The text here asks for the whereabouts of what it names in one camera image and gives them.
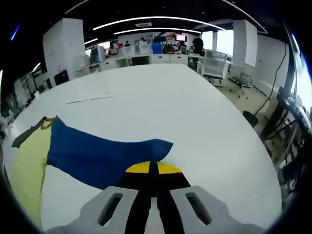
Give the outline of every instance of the ceiling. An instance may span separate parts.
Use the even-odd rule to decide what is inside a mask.
[[[240,10],[234,8],[225,0],[192,0],[190,2],[159,0],[136,0],[118,3],[115,1],[87,0],[69,13],[69,9],[82,0],[37,1],[28,0],[18,2],[5,1],[0,6],[0,70],[3,69],[1,97],[6,96],[13,87],[16,79],[30,72],[39,62],[44,64],[42,50],[42,36],[61,18],[76,18],[83,20],[85,41],[99,38],[98,42],[114,37],[115,32],[135,29],[135,23],[151,22],[152,27],[173,27],[193,29],[199,23],[175,19],[136,20],[110,25],[93,31],[94,27],[117,20],[146,16],[182,17],[203,22],[227,20],[219,26],[232,29],[232,20],[248,19],[259,32],[263,29]],[[235,6],[250,14],[257,22],[265,27],[270,37],[285,40],[285,33],[280,26],[276,11],[269,6],[269,0],[235,0]],[[15,37],[11,35],[19,25]],[[213,28],[199,27],[198,30],[210,31]]]

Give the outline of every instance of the table surface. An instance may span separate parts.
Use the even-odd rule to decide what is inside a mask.
[[[94,97],[110,98],[66,105]],[[3,143],[9,177],[14,137],[56,114],[70,127],[110,140],[173,142],[163,162],[225,202],[242,223],[267,228],[281,212],[277,176],[258,135],[223,94],[185,65],[108,70],[41,94],[14,121]]]

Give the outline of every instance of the yellow cloth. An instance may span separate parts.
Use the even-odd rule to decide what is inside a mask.
[[[30,219],[41,228],[40,208],[44,169],[50,149],[51,126],[39,127],[20,146],[13,157],[10,184]]]

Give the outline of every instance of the computer monitor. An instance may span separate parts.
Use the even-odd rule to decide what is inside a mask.
[[[178,41],[186,41],[186,36],[185,35],[182,35],[182,34],[176,34],[175,35],[175,39],[178,40]]]

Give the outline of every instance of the wall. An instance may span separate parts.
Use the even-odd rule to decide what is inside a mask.
[[[255,67],[257,55],[257,28],[246,21],[247,41],[245,63]]]
[[[136,40],[144,39],[152,39],[152,35],[159,35],[159,32],[148,32],[148,33],[136,33],[130,35],[123,35],[118,37],[118,43],[122,43],[123,45],[128,41],[131,45],[135,44]]]
[[[257,56],[257,28],[247,20],[234,20],[233,63],[255,67]]]
[[[82,20],[61,19],[43,35],[43,53],[51,84],[54,76],[67,70],[70,80],[76,78],[78,60],[85,55]]]
[[[246,24],[245,20],[234,20],[234,46],[233,46],[233,63],[244,65],[246,58]]]
[[[26,93],[23,89],[23,86],[22,86],[20,79],[18,79],[14,83],[14,92],[15,92],[19,107],[22,108],[26,104],[28,99],[27,99]]]
[[[79,59],[85,55],[82,20],[63,19],[63,35],[67,60],[67,72],[70,79],[76,78]]]
[[[177,32],[168,32],[168,33],[162,34],[161,36],[167,36],[167,35],[175,34],[175,33],[177,33]],[[147,32],[147,33],[136,33],[136,34],[130,34],[130,35],[123,35],[123,36],[118,37],[118,42],[125,44],[126,41],[128,41],[131,45],[134,45],[136,40],[140,40],[141,38],[152,39],[152,35],[158,36],[159,34],[160,34],[160,32]],[[193,40],[196,37],[196,35],[188,34],[188,33],[181,33],[181,34],[187,36],[187,41],[186,41],[185,45],[186,46],[192,46]]]
[[[281,63],[285,53],[284,43],[267,36],[258,35],[258,47],[255,72],[253,76],[254,86],[266,95],[269,95],[274,82],[275,71]],[[286,45],[285,59],[277,72],[273,97],[276,96],[280,86],[284,86],[288,71],[289,49]]]
[[[62,20],[43,35],[43,53],[48,76],[53,78],[66,64]]]

